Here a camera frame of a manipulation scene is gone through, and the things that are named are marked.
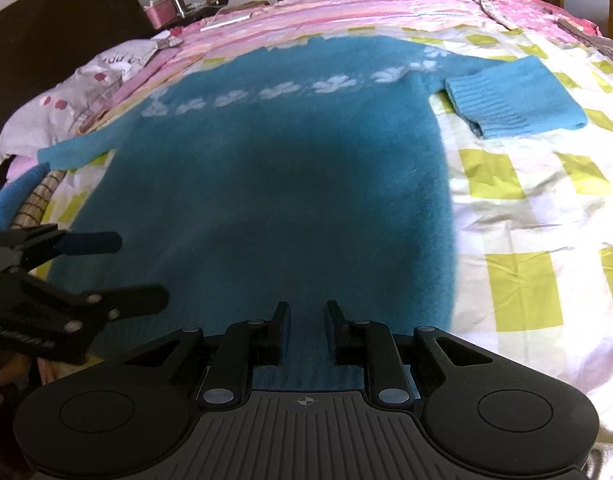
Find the pink box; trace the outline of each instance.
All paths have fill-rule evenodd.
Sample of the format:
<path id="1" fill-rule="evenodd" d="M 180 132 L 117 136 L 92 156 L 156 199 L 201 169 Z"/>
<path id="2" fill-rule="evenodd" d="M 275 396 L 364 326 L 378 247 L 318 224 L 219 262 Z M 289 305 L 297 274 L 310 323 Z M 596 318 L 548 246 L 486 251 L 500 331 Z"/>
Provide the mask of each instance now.
<path id="1" fill-rule="evenodd" d="M 155 28 L 161 28 L 177 17 L 175 6 L 171 0 L 158 0 L 144 9 L 144 12 Z"/>

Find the white pillow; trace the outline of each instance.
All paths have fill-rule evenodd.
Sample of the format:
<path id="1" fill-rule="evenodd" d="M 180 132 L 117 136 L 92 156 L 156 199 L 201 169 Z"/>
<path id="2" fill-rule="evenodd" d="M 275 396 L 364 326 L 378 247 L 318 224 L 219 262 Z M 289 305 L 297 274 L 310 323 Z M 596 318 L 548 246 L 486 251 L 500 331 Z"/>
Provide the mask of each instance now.
<path id="1" fill-rule="evenodd" d="M 177 38 L 132 40 L 98 54 L 66 81 L 19 108 L 0 134 L 0 165 L 11 155 L 36 157 L 38 150 L 72 139 L 77 128 Z"/>

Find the yellow and white checkered sheet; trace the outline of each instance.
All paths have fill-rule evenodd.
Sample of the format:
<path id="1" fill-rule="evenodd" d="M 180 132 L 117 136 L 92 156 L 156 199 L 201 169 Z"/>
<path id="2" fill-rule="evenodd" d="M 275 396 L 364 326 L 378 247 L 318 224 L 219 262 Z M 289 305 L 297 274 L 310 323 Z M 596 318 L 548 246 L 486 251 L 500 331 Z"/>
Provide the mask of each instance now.
<path id="1" fill-rule="evenodd" d="M 555 46 L 521 30 L 362 27 L 327 37 L 350 34 L 491 59 L 535 55 L 586 110 L 582 130 L 482 140 L 446 94 L 431 98 L 455 213 L 452 332 L 582 390 L 600 413 L 600 440 L 613 442 L 613 64 L 582 45 Z M 227 61 L 207 59 L 190 71 Z M 111 158 L 68 172 L 43 222 L 67 228 Z"/>

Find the blue fabric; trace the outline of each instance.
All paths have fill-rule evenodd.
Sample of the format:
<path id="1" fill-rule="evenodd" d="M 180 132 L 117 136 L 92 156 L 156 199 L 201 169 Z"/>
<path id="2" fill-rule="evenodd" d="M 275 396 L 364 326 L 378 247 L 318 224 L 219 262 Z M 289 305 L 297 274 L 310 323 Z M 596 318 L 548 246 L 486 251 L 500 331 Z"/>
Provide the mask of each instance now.
<path id="1" fill-rule="evenodd" d="M 0 231 L 11 226 L 17 210 L 48 171 L 47 163 L 39 164 L 0 190 Z"/>
<path id="2" fill-rule="evenodd" d="M 73 224 L 117 254 L 54 262 L 73 291 L 162 283 L 170 305 L 107 326 L 102 357 L 179 328 L 222 333 L 292 306 L 288 362 L 258 388 L 356 388 L 329 363 L 327 300 L 395 333 L 448 328 L 454 249 L 447 166 L 429 94 L 503 62 L 389 38 L 315 39 L 187 76 L 104 130 L 41 152 L 52 168 L 119 146 Z"/>
<path id="3" fill-rule="evenodd" d="M 451 77 L 446 87 L 457 114 L 485 139 L 578 130 L 589 120 L 535 56 Z"/>

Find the headboard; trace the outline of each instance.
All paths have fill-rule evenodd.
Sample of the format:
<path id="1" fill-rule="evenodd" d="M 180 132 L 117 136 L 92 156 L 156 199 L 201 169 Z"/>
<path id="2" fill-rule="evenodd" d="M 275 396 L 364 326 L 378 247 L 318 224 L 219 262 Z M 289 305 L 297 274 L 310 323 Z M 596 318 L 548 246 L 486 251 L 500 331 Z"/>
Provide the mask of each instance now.
<path id="1" fill-rule="evenodd" d="M 17 108 L 99 52 L 153 34 L 137 0 L 18 0 L 1 10 L 0 131 Z"/>

